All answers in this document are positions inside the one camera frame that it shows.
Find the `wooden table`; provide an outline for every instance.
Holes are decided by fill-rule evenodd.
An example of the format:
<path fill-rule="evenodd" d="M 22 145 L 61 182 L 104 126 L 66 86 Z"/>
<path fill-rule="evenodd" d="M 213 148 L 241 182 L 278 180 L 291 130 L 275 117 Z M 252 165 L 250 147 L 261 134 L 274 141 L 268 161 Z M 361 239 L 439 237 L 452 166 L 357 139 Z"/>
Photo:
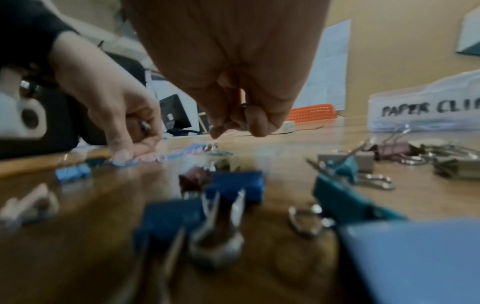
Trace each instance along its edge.
<path fill-rule="evenodd" d="M 316 173 L 304 158 L 331 149 L 351 149 L 369 136 L 364 118 L 325 124 L 318 130 L 266 138 L 227 136 L 218 140 L 220 149 L 234 152 L 243 170 L 264 171 L 265 202 L 243 217 L 245 245 L 234 267 L 202 271 L 184 254 L 171 285 L 173 303 L 354 301 L 339 280 L 335 235 L 303 239 L 288 223 L 289 206 L 314 201 L 311 190 Z M 407 138 L 424 137 L 480 148 L 478 132 L 415 133 Z M 158 148 L 168 151 L 205 140 L 165 140 Z M 56 155 L 0 163 L 0 168 L 13 170 L 58 161 Z M 16 231 L 0 231 L 0 302 L 103 303 L 132 265 L 131 232 L 139 224 L 144 205 L 179 197 L 177 175 L 204 162 L 206 157 L 199 156 L 121 169 L 107 166 L 95 169 L 91 179 L 63 186 L 57 185 L 52 170 L 0 179 L 2 202 L 25 195 L 41 182 L 46 182 L 60 201 L 55 218 Z M 379 163 L 375 173 L 390 176 L 396 190 L 359 187 L 358 191 L 413 219 L 480 216 L 477 182 L 440 178 L 432 174 L 429 165 Z"/>

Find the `hand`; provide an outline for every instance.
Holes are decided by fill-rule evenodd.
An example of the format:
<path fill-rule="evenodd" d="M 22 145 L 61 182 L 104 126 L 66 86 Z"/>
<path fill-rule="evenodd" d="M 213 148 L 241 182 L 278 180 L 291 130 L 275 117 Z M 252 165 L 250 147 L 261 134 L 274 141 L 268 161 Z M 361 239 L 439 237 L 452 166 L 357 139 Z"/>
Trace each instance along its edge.
<path fill-rule="evenodd" d="M 277 130 L 307 80 L 330 0 L 123 0 L 159 71 L 227 129 Z M 240 107 L 240 89 L 248 106 Z"/>
<path fill-rule="evenodd" d="M 152 151 L 162 138 L 160 105 L 146 88 L 107 54 L 73 32 L 55 40 L 48 55 L 56 81 L 88 108 L 105 132 L 112 159 L 124 162 Z M 145 135 L 138 124 L 145 120 Z"/>

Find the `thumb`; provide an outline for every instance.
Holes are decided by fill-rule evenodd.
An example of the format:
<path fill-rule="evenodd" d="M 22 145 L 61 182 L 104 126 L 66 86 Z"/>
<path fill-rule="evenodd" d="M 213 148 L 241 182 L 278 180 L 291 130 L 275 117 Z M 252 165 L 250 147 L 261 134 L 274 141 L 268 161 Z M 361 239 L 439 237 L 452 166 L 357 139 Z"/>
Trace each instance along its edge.
<path fill-rule="evenodd" d="M 101 126 L 113 161 L 126 162 L 134 157 L 134 143 L 127 129 L 125 115 L 109 111 L 102 115 Z"/>
<path fill-rule="evenodd" d="M 208 121 L 213 125 L 210 135 L 216 139 L 226 131 L 224 124 L 230 119 L 227 94 L 217 83 L 200 89 L 184 89 L 205 111 Z"/>

